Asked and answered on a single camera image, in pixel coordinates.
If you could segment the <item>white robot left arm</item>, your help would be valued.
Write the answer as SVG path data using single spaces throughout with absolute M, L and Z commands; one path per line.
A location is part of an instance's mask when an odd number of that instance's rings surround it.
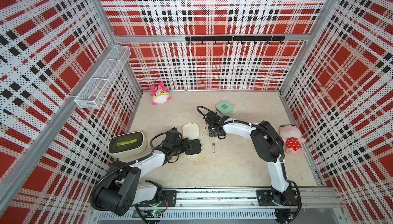
M 193 143 L 182 136 L 177 128 L 160 133 L 149 141 L 151 151 L 137 160 L 116 161 L 93 187 L 90 204 L 98 211 L 110 211 L 123 216 L 131 207 L 139 211 L 140 203 L 158 206 L 162 201 L 169 206 L 162 193 L 162 185 L 153 181 L 140 183 L 140 178 L 165 164 L 173 157 L 189 151 Z

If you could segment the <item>mint green manicure case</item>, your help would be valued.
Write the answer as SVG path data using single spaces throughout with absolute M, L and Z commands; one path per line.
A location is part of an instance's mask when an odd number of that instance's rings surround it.
M 221 117 L 230 116 L 234 110 L 234 106 L 227 100 L 220 101 L 216 104 L 215 108 Z

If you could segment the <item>cream manicure case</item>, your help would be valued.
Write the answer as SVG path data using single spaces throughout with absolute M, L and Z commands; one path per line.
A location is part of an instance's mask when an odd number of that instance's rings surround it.
M 202 153 L 200 129 L 197 123 L 189 122 L 182 127 L 182 135 L 191 142 L 191 148 L 185 152 L 187 156 L 194 156 Z

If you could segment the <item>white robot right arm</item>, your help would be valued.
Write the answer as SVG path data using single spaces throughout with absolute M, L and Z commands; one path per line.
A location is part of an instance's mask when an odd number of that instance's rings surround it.
M 228 116 L 220 117 L 217 112 L 200 105 L 196 110 L 203 116 L 212 137 L 222 140 L 232 134 L 252 141 L 257 155 L 267 164 L 271 201 L 275 205 L 283 206 L 291 197 L 296 197 L 298 207 L 302 206 L 299 187 L 286 174 L 284 142 L 269 122 L 248 123 Z

